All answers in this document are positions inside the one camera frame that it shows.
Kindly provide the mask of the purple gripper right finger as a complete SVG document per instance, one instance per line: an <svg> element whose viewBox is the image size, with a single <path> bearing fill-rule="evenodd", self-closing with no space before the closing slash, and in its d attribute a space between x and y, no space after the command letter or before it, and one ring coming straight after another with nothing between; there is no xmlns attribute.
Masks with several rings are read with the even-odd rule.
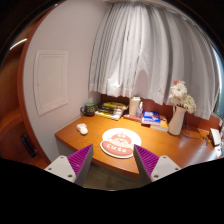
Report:
<svg viewBox="0 0 224 224"><path fill-rule="evenodd" d="M157 156L147 149L135 145L133 155L143 183L151 183L180 170L167 155Z"/></svg>

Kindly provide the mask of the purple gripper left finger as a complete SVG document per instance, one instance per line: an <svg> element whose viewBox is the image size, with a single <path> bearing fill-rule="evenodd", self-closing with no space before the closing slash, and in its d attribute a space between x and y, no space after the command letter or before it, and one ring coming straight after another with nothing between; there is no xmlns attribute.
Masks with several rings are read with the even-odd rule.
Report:
<svg viewBox="0 0 224 224"><path fill-rule="evenodd" d="M69 156L60 155L45 168L45 171L82 186L93 155L93 145L88 145Z"/></svg>

